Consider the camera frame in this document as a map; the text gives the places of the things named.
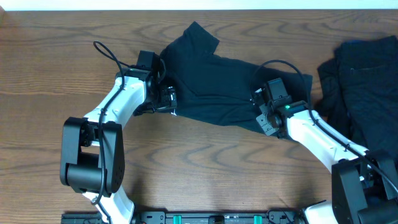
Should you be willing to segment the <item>dark green t-shirt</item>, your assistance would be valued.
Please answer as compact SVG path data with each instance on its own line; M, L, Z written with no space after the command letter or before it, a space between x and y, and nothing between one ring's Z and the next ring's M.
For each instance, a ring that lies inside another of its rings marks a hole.
M215 55L216 37L193 22L183 35L160 53L165 62L163 85L177 92L178 116L218 125L239 126L261 133L258 106L252 92L265 82L281 78L294 101L306 100L312 76L260 67L242 60Z

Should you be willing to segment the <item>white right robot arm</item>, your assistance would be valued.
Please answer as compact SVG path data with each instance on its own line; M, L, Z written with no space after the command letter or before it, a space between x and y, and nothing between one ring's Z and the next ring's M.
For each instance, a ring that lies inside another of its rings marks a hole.
M304 208L302 223L397 223L397 169L393 158L350 141L282 87L252 95L268 136L306 147L331 173L332 199Z

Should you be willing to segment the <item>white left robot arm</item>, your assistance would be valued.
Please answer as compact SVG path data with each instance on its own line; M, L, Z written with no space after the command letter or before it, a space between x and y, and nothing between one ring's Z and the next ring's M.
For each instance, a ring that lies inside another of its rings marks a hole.
M97 213L66 213L62 223L132 223L125 193L123 128L134 113L176 105L175 90L160 86L164 69L122 69L105 99L82 118L69 117L62 132L60 181L82 194Z

